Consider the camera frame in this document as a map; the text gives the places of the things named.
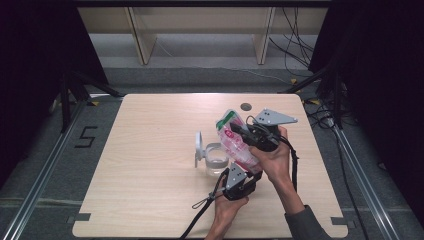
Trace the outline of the aluminium floor rail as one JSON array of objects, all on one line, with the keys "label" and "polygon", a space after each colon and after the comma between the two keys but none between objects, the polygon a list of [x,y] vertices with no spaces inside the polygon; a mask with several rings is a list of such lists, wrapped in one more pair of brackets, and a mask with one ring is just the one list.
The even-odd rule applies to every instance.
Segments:
[{"label": "aluminium floor rail", "polygon": [[384,240],[424,240],[424,229],[379,158],[358,130],[335,128],[355,182]]},{"label": "aluminium floor rail", "polygon": [[0,240],[19,240],[85,106],[85,102],[76,103],[69,124],[60,132],[52,151]]}]

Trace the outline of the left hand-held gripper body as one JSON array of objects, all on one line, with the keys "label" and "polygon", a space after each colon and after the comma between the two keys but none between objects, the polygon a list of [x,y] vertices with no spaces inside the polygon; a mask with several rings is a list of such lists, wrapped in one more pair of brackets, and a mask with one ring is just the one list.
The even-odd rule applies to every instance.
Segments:
[{"label": "left hand-held gripper body", "polygon": [[247,197],[255,191],[256,187],[245,187],[245,184],[249,181],[247,177],[248,171],[245,171],[238,164],[231,163],[224,173],[225,179],[223,180],[222,192],[228,200],[235,201]]}]

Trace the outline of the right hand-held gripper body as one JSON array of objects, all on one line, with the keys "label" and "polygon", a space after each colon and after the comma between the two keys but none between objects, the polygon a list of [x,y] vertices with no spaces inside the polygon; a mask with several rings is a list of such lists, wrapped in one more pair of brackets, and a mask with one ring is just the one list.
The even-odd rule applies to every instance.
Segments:
[{"label": "right hand-held gripper body", "polygon": [[244,135],[244,142],[264,152],[276,150],[279,143],[284,141],[279,131],[280,125],[298,122],[297,118],[267,108],[256,117],[249,116],[249,119],[252,123],[246,124],[248,132]]}]

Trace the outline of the clear jar with grey lid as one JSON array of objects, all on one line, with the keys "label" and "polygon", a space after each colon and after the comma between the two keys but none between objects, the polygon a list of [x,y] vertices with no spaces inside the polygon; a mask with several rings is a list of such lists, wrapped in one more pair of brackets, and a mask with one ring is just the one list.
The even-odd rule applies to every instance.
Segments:
[{"label": "clear jar with grey lid", "polygon": [[205,164],[205,172],[209,176],[219,176],[229,165],[229,157],[222,149],[220,143],[203,145],[202,133],[195,134],[194,165],[198,167],[201,162]]}]

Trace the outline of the pink plastic bag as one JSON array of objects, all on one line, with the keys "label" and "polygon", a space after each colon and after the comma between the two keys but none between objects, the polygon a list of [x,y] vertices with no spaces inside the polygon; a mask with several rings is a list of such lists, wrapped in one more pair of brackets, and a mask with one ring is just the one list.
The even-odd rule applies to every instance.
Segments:
[{"label": "pink plastic bag", "polygon": [[223,117],[217,121],[217,134],[221,140],[221,146],[225,152],[243,169],[251,174],[257,174],[262,171],[259,160],[249,151],[249,146],[243,142],[242,137],[231,129],[231,125],[235,124],[242,130],[246,130],[247,126],[243,122],[240,115],[232,109],[228,109]]}]

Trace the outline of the person's right hand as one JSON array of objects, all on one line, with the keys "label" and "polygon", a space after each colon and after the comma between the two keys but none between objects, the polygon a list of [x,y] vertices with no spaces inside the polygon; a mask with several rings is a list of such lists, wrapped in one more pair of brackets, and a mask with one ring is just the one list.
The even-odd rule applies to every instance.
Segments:
[{"label": "person's right hand", "polygon": [[281,186],[292,183],[289,174],[290,148],[287,144],[280,142],[272,152],[264,152],[256,147],[250,147],[249,151],[259,160],[271,183]]}]

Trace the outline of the person's left hand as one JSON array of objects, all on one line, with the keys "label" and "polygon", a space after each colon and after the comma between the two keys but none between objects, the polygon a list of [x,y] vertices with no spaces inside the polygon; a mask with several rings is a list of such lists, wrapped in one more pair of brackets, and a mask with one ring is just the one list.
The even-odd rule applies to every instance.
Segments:
[{"label": "person's left hand", "polygon": [[224,195],[218,196],[215,200],[213,226],[222,229],[229,227],[235,219],[238,211],[248,202],[248,197],[230,201]]}]

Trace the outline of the black curtain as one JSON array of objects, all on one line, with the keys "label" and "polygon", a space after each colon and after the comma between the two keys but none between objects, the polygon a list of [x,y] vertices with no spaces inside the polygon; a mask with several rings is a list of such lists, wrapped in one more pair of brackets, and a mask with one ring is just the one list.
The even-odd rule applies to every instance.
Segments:
[{"label": "black curtain", "polygon": [[0,0],[0,188],[73,71],[108,82],[73,0]]},{"label": "black curtain", "polygon": [[333,57],[354,115],[424,227],[424,0],[331,0],[310,70]]}]

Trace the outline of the black metal stand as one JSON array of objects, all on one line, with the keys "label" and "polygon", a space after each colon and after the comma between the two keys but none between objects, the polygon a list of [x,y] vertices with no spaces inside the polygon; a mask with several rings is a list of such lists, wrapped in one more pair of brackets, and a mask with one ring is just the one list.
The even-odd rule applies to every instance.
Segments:
[{"label": "black metal stand", "polygon": [[300,83],[295,84],[291,88],[284,90],[284,94],[296,93],[299,90],[309,86],[316,80],[321,80],[317,88],[317,95],[320,99],[327,99],[329,96],[332,96],[333,108],[332,116],[335,122],[335,125],[338,128],[342,127],[342,110],[341,110],[341,101],[342,101],[342,81],[340,78],[338,66],[336,64],[329,63],[316,73],[307,77]]},{"label": "black metal stand", "polygon": [[107,84],[96,81],[84,73],[79,71],[69,71],[65,73],[61,78],[60,84],[60,99],[62,103],[61,132],[65,132],[71,124],[69,93],[72,93],[78,102],[87,101],[90,96],[85,88],[86,85],[94,86],[113,97],[124,97],[123,93],[112,89]]}]

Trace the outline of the light wooden bench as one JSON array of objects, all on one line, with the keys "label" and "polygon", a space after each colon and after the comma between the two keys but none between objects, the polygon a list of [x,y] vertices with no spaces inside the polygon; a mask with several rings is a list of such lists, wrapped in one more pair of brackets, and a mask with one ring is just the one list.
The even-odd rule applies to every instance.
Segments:
[{"label": "light wooden bench", "polygon": [[326,8],[301,7],[80,7],[86,30],[130,34],[139,62],[149,63],[159,34],[248,34],[257,63],[265,63],[269,36],[296,28],[301,35],[320,33]]}]

